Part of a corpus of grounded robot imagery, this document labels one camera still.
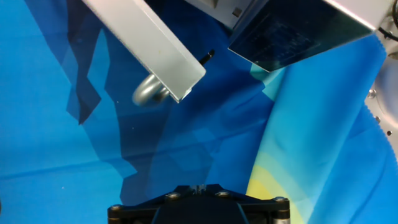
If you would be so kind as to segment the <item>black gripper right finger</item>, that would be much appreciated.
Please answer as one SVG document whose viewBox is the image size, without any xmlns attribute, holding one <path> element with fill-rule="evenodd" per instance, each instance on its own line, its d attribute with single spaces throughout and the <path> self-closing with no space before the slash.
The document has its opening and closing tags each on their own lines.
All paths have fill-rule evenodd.
<svg viewBox="0 0 398 224">
<path fill-rule="evenodd" d="M 258 199 L 218 184 L 200 185 L 198 203 L 206 223 L 290 224 L 290 200 L 286 197 Z"/>
</svg>

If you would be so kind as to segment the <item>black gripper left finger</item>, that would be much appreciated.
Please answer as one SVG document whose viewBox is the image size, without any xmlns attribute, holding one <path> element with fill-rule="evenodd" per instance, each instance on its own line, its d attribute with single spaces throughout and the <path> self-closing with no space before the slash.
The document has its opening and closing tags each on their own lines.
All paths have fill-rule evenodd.
<svg viewBox="0 0 398 224">
<path fill-rule="evenodd" d="M 168 202 L 174 202 L 196 194 L 199 185 L 179 185 L 173 191 L 135 206 L 116 204 L 108 208 L 108 224 L 133 223 L 135 220 L 153 219 L 158 209 Z"/>
</svg>

